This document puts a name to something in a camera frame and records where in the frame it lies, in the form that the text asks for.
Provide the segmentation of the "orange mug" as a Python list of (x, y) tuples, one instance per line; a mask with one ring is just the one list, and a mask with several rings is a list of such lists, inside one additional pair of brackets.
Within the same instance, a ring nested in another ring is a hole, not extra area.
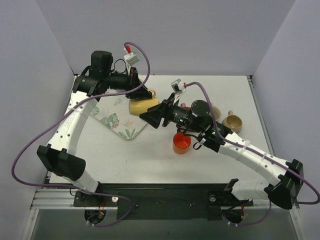
[(182, 132), (178, 132), (173, 136), (172, 149), (176, 154), (186, 154), (191, 146), (192, 139), (190, 136), (184, 135)]

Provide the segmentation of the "yellow squat mug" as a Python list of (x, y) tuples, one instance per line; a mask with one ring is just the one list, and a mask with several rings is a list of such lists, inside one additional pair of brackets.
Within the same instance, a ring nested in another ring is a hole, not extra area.
[(150, 88), (148, 91), (151, 93), (150, 99), (131, 99), (128, 104), (128, 111), (130, 115), (139, 117), (140, 114), (148, 111), (149, 108), (159, 104), (157, 93), (154, 89)]

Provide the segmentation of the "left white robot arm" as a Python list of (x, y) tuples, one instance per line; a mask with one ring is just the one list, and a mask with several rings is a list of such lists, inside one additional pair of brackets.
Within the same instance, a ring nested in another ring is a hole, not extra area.
[(61, 121), (46, 146), (40, 145), (37, 155), (45, 168), (86, 191), (85, 200), (99, 205), (103, 193), (99, 182), (86, 171), (86, 161), (76, 156), (79, 138), (87, 119), (102, 97), (124, 94), (129, 100), (150, 100), (156, 93), (144, 86), (135, 67), (124, 73), (112, 70), (111, 52), (96, 50), (90, 65), (75, 79), (65, 119)]

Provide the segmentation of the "pink mug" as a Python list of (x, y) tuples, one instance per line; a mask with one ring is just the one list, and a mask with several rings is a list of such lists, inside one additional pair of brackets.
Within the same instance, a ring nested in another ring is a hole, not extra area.
[(180, 107), (181, 108), (183, 108), (183, 109), (185, 109), (185, 110), (187, 110), (187, 111), (189, 111), (191, 108), (189, 107), (189, 106), (187, 106), (185, 103), (181, 103), (180, 104)]

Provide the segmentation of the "cream floral tall mug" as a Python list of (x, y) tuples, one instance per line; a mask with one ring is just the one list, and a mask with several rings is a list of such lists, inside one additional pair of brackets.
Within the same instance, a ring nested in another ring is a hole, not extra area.
[(221, 116), (222, 116), (222, 112), (221, 112), (221, 110), (220, 110), (217, 106), (215, 106), (215, 105), (213, 105), (213, 104), (211, 104), (211, 105), (212, 105), (212, 108), (213, 108), (215, 120), (216, 120), (217, 122), (219, 122), (220, 119), (221, 119)]

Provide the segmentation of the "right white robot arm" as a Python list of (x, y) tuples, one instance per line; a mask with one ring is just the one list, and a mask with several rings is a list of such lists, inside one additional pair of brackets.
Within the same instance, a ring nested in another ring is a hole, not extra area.
[(197, 144), (216, 153), (229, 156), (262, 176), (257, 181), (233, 179), (229, 189), (223, 192), (224, 201), (230, 205), (242, 200), (270, 200), (276, 206), (290, 210), (303, 186), (303, 164), (293, 159), (288, 161), (272, 156), (255, 147), (249, 140), (221, 123), (213, 121), (206, 101), (196, 100), (190, 109), (174, 103), (175, 94), (150, 107), (139, 117), (157, 129), (170, 122), (178, 128), (195, 132)]

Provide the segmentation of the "beige round mug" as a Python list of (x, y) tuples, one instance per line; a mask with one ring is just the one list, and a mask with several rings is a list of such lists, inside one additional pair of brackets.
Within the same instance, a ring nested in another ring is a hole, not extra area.
[(235, 115), (232, 110), (229, 110), (227, 116), (223, 119), (222, 124), (231, 129), (236, 134), (240, 133), (243, 128), (242, 119)]

